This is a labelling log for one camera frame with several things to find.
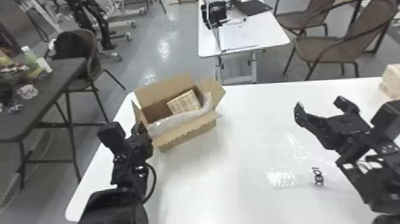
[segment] chair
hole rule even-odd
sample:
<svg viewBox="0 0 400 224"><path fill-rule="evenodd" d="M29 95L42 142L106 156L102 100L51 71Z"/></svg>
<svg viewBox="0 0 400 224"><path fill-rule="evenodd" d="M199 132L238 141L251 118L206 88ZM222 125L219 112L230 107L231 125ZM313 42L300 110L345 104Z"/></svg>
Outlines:
<svg viewBox="0 0 400 224"><path fill-rule="evenodd" d="M52 57L53 60L57 59L65 59L65 58L74 58L81 57L82 52L85 58L87 59L87 67L86 71L81 74L69 87L68 91L65 93L67 100L67 115L68 120L71 116L71 107L70 107L70 93L72 92L93 92L97 103L101 109L101 112L104 116L105 121L108 123L108 117L104 110L104 107L100 101L100 97L98 95L98 89L96 88L94 81L103 73L108 74L121 88L125 91L126 88L108 71L107 69L102 69L100 60L98 58L97 52L97 43L96 36L90 30L80 29L74 30L70 32L62 32L58 35L57 40L55 41L55 50L56 54ZM73 51L71 53L61 54L58 51L68 51L68 48L71 44L75 45L74 47L78 47L83 49L82 52ZM63 120L67 122L65 115L63 114L61 107L58 103L56 103L57 109L60 112ZM73 126L100 126L103 125L104 122L100 123L74 123Z"/></svg>
<svg viewBox="0 0 400 224"><path fill-rule="evenodd" d="M337 4L322 10L314 16L324 14L330 10L359 0L352 0ZM390 23L397 12L397 0L372 0L358 18L351 24L342 38L324 36L298 36L293 40L293 51L283 71L286 74L295 51L301 60L307 63L310 71L305 80L312 75L319 63L338 63L345 73L344 64L353 64L355 76L359 77L358 64L355 59L371 44Z"/></svg>
<svg viewBox="0 0 400 224"><path fill-rule="evenodd" d="M335 0L310 0L305 11L277 14L279 2L280 0L277 0L275 3L274 15L278 23L286 30L296 36L301 36L303 34L307 35L306 29L308 28L323 26L325 36L328 36L328 25L324 22L328 12L319 14L311 20L310 17L318 11L330 8Z"/></svg>

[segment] laptop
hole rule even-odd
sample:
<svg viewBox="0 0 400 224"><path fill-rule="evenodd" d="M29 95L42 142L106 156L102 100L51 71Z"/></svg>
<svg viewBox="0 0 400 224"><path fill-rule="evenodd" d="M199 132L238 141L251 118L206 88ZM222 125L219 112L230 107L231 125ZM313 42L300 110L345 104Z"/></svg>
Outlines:
<svg viewBox="0 0 400 224"><path fill-rule="evenodd" d="M266 11L272 10L272 7L259 1L259 0L249 0L241 2L240 0L231 0L232 5L234 5L240 12L247 16L256 15Z"/></svg>

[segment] table leg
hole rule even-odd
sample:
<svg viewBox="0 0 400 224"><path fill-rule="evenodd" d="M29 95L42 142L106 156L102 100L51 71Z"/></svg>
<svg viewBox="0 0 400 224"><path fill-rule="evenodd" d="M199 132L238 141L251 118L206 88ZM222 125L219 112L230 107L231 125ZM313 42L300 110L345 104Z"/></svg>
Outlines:
<svg viewBox="0 0 400 224"><path fill-rule="evenodd" d="M18 169L18 172L20 174L20 189L22 190L25 187L25 171L26 171L25 148L23 140L20 140L18 144L20 147L20 157L21 157L21 166Z"/></svg>
<svg viewBox="0 0 400 224"><path fill-rule="evenodd" d="M73 159L73 164L74 164L74 169L75 169L75 175L76 179L78 182L80 182L80 173L79 173L79 168L78 164L76 161L76 146L75 146L75 139L74 139L74 126L73 126L73 121L72 121L72 113L71 113L71 101L70 101L70 93L66 92L65 93L65 99L67 101L67 115L68 115L68 132L70 135L70 142L71 142L71 149L72 149L72 159Z"/></svg>
<svg viewBox="0 0 400 224"><path fill-rule="evenodd" d="M257 56L255 51L251 52L251 77L253 84L257 83Z"/></svg>
<svg viewBox="0 0 400 224"><path fill-rule="evenodd" d="M215 58L215 79L222 85L222 79L221 79L221 57L216 57Z"/></svg>

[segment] cardboard box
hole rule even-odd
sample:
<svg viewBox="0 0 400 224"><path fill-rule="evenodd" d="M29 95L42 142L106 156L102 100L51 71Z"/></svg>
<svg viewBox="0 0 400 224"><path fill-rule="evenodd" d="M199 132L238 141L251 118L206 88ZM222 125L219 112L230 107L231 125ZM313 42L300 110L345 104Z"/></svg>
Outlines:
<svg viewBox="0 0 400 224"><path fill-rule="evenodd" d="M132 103L136 122L143 122L145 126L172 115L167 102L191 89L195 92L201 105L203 105L202 94L210 92L213 110L153 138L154 148L161 151L169 150L215 127L216 119L219 117L215 108L224 96L225 90L213 77L205 77L200 82L194 82L188 74L175 75L135 89L134 92L141 106L139 109L138 105Z"/></svg>

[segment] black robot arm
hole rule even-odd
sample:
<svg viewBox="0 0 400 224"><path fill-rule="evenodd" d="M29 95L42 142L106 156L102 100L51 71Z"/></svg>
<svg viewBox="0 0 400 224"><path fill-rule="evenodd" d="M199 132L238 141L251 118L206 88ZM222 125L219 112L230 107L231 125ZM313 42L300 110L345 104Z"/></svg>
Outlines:
<svg viewBox="0 0 400 224"><path fill-rule="evenodd" d="M385 103L372 118L373 127L346 98L337 97L334 104L343 114L325 118L297 103L295 121L340 155L336 165L372 211L400 220L400 152L393 142L400 133L400 101Z"/></svg>

